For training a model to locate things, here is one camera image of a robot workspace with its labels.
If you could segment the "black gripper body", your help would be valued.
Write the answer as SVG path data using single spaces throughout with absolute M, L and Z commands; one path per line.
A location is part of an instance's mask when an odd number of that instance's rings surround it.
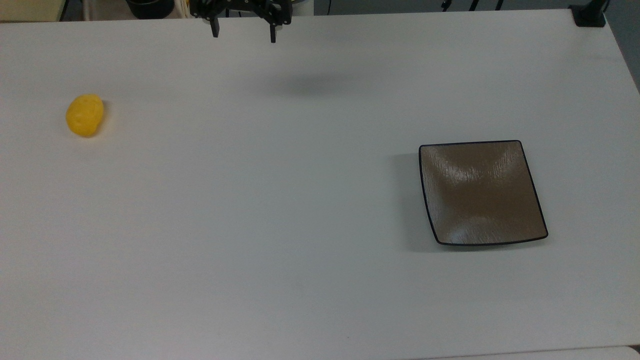
M 290 25 L 292 2 L 290 0 L 190 0 L 189 13 L 209 23 L 217 23 L 229 12 L 249 12 L 264 19 L 270 25 Z

